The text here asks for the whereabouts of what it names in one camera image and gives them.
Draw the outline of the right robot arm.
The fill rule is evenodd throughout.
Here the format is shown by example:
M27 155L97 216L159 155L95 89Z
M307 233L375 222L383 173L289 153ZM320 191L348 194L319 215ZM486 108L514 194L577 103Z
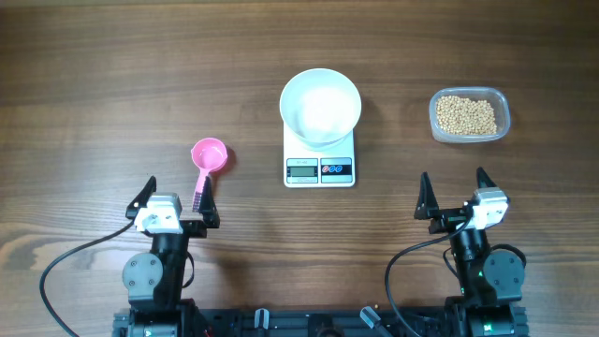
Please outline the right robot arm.
M529 327L522 299L526 257L509 244L491 245L487 230L501 224L510 199L485 170L476 170L477 188L458 208L442 209L429 175L420 177L415 219L429 220L431 234L448 234L454 273L461 295L446 299L450 336L527 336Z

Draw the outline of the pink plastic measuring scoop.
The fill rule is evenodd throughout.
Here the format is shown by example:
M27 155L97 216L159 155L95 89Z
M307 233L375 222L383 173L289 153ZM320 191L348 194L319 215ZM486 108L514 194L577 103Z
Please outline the pink plastic measuring scoop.
M198 212L203 189L209 174L220 170L226 164L228 158L226 145L216 138L201 139L191 149L191 158L194 165L198 168L192 210Z

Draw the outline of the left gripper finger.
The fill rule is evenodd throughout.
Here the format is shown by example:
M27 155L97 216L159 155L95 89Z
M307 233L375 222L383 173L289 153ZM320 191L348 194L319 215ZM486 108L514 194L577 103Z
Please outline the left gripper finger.
M197 212L201 214L202 221L208 228L220 227L220 216L212 194L212 180L207 177L202 192L197 192Z
M153 193L156 191L157 181L154 176L151 176L148 182L144 185L141 191L128 204L125 210L125 217L128 220L134 220L142 208L147 206L147 203Z

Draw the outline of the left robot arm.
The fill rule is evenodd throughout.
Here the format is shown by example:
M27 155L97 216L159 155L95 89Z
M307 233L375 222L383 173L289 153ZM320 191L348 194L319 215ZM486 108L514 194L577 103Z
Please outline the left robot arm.
M211 324L182 290L194 278L184 278L186 263L194 259L189 241L203 239L209 228L220 227L220 216L207 178L194 196L194 211L201 217L182 220L180 198L158 193L151 177L129 203L125 217L137 231L152 239L149 252L136 254L124 265L122 279L127 289L129 312L114 317L114 336L212 336Z

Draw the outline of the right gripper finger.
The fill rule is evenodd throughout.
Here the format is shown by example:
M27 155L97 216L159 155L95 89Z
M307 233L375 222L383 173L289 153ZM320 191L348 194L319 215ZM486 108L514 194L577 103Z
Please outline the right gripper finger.
M437 218L440 215L439 205L434 195L429 174L424 171L420 176L419 195L414 212L416 220Z
M482 167L476 169L476 182L478 188L492 188L497 186Z

